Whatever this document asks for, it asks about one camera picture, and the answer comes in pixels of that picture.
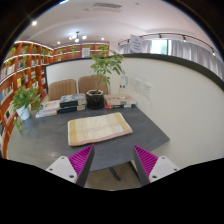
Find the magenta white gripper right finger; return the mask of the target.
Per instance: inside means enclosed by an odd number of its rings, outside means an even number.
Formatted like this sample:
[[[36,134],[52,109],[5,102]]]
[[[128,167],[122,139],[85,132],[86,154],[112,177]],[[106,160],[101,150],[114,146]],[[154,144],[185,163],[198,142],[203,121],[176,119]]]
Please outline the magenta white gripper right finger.
[[[133,158],[142,186],[148,185],[179,170],[166,156],[157,157],[139,146],[134,146]]]

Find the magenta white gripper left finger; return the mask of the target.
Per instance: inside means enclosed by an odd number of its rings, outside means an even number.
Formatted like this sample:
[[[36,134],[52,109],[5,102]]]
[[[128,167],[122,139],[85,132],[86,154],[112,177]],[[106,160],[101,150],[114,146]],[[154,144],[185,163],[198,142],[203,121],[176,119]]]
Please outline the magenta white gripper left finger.
[[[60,156],[47,171],[83,187],[94,157],[94,146],[90,145],[73,155]]]

